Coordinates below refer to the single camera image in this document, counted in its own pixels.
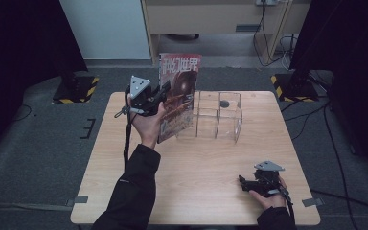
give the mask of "handheld controller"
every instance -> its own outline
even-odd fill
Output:
[[[255,165],[255,168],[257,170],[254,174],[257,181],[249,181],[239,175],[241,188],[244,191],[249,192],[250,190],[254,190],[264,197],[270,197],[281,192],[279,191],[281,187],[279,171],[283,171],[283,167],[271,161],[264,161]]]
[[[157,114],[158,105],[167,100],[167,92],[170,88],[170,81],[167,81],[161,88],[158,85],[151,91],[150,80],[132,76],[130,80],[130,111],[144,117]]]

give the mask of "black sleeve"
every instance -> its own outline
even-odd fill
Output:
[[[288,213],[287,208],[266,209],[258,217],[258,224],[261,230],[296,230],[296,226]]]
[[[92,229],[146,229],[155,201],[154,176],[159,163],[159,153],[138,145],[115,185],[106,211]]]

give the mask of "wooden table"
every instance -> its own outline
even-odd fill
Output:
[[[156,150],[162,155],[156,174],[157,199],[149,224],[249,225],[257,224],[260,204],[242,191],[238,175],[254,180],[253,166],[270,160],[286,168],[287,183],[298,225],[315,225],[320,217],[311,198],[287,127],[273,93],[242,91],[243,122],[238,142],[220,139],[171,138]],[[106,209],[124,169],[126,117],[114,118],[124,105],[124,94],[113,93],[103,117],[71,220],[93,223]],[[140,142],[132,129],[130,153]]]

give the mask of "motion capture device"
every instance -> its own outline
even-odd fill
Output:
[[[160,85],[158,85],[154,90],[151,90],[150,84],[150,80],[132,76],[130,79],[130,85],[128,85],[125,90],[125,106],[122,107],[120,112],[115,114],[115,118],[122,114],[127,115],[124,149],[125,168],[127,167],[130,133],[133,120],[136,115],[148,117],[157,114],[159,104],[167,100],[167,93],[171,88],[170,81],[167,81],[161,88]],[[136,115],[131,118],[130,112],[134,112]]]
[[[284,197],[287,201],[289,213],[295,222],[291,198],[288,195],[288,190],[282,186],[279,178],[279,171],[284,171],[285,168],[271,161],[264,161],[255,165],[255,169],[256,171],[254,175],[256,181],[246,180],[243,176],[239,175],[241,189],[247,192],[250,190],[256,191],[264,197],[271,197],[276,194],[281,194],[282,197]]]
[[[161,88],[158,85],[151,91],[150,80],[132,76],[130,80],[130,111],[145,117],[157,114],[158,105],[167,100],[167,92],[170,88],[170,81],[167,81]]]

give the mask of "gray floor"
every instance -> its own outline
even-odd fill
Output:
[[[174,40],[163,36],[160,52],[185,52],[203,55],[198,89],[201,90],[268,90],[274,88],[270,76],[287,73],[289,59],[278,55],[277,62],[263,67],[253,48],[253,34],[201,35],[197,40]],[[90,73],[100,78],[89,103],[53,104],[52,97],[60,78],[46,80],[27,90],[24,105],[0,141],[0,204],[38,204],[65,207],[68,199],[79,190],[90,152],[95,143],[109,95],[125,89],[131,75],[156,78],[158,70],[149,63],[126,61],[89,66]],[[313,72],[327,82],[332,74]],[[319,87],[321,96],[326,93]],[[351,153],[343,130],[330,108],[321,108],[328,98],[315,103],[296,103],[287,108],[284,118],[293,145],[310,188],[314,191],[342,196],[323,195],[325,205],[319,206],[321,222],[317,226],[298,229],[355,229],[344,196],[344,182],[351,201],[357,229],[368,229],[368,161],[365,156]],[[284,109],[291,103],[279,102]],[[84,127],[95,125],[88,139]],[[327,130],[330,127],[334,139]],[[0,206],[0,229],[78,229],[70,221],[70,210],[37,211]],[[89,229],[89,225],[80,228]],[[205,229],[235,230],[235,226],[203,226]],[[176,230],[179,226],[150,226],[149,229]]]

